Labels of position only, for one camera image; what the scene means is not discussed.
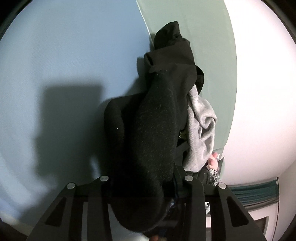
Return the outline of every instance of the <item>teal curtain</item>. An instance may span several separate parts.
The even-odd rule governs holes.
[[[229,187],[247,210],[261,208],[279,201],[278,180],[266,183]]]

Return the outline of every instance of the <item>gray sweater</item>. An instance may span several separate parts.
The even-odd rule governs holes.
[[[187,103],[189,151],[183,168],[185,171],[198,172],[213,152],[217,117],[209,102],[198,96],[195,85],[187,95]]]

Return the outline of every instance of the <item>silver bolt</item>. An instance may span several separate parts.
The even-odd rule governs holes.
[[[67,185],[67,188],[68,189],[73,189],[75,187],[75,184],[74,183],[69,183],[68,185]]]
[[[108,181],[108,179],[109,179],[108,176],[101,176],[100,177],[101,182],[106,182],[106,181]]]
[[[218,187],[220,187],[221,189],[225,189],[225,188],[227,188],[227,186],[226,186],[225,183],[219,183],[219,184],[218,184]]]
[[[187,175],[187,176],[185,177],[185,180],[188,181],[188,182],[191,182],[191,181],[193,181],[193,177]]]

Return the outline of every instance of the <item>gray knit fabric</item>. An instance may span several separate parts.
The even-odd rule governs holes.
[[[217,117],[209,102],[198,96],[195,85],[187,95],[187,103],[189,151],[183,168],[185,171],[198,172],[213,152]]]

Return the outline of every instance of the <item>clothing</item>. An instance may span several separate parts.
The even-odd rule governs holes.
[[[114,167],[111,207],[120,224],[134,232],[154,229],[169,211],[174,161],[187,148],[177,148],[187,122],[187,94],[195,83],[203,85],[178,22],[157,32],[155,49],[144,56],[148,91],[111,100],[104,115]]]
[[[185,171],[198,172],[213,152],[217,117],[210,103],[198,95],[196,86],[190,90],[187,101],[189,151],[183,168]]]

